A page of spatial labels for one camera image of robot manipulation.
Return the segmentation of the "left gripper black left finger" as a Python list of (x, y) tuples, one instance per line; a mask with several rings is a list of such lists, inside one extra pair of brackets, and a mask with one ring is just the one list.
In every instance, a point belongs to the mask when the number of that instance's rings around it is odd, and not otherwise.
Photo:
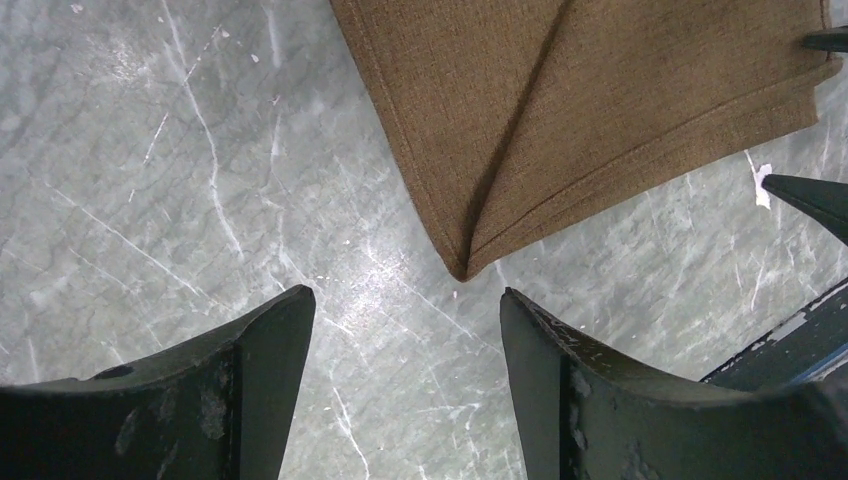
[(315, 311), (298, 285), (91, 378), (3, 387), (2, 477), (277, 478)]

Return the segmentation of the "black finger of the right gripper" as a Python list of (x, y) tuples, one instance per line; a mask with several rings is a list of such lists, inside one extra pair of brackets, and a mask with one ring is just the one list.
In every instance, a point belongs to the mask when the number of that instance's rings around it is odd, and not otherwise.
[(848, 28), (833, 27), (807, 34), (802, 39), (804, 48), (824, 52), (848, 52)]
[(847, 244), (847, 184), (779, 174), (766, 175), (763, 188), (809, 216)]

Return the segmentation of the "brown cloth napkin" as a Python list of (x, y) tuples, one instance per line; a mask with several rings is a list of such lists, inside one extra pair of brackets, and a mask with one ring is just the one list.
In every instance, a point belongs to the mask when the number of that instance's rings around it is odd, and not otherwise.
[(826, 1), (336, 1), (449, 273), (817, 122)]

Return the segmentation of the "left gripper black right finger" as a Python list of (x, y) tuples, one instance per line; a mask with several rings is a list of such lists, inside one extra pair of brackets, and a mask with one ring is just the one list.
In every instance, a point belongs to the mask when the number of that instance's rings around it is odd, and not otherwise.
[(744, 392), (691, 381), (558, 320), (520, 291), (502, 343), (531, 479), (843, 479), (847, 386)]

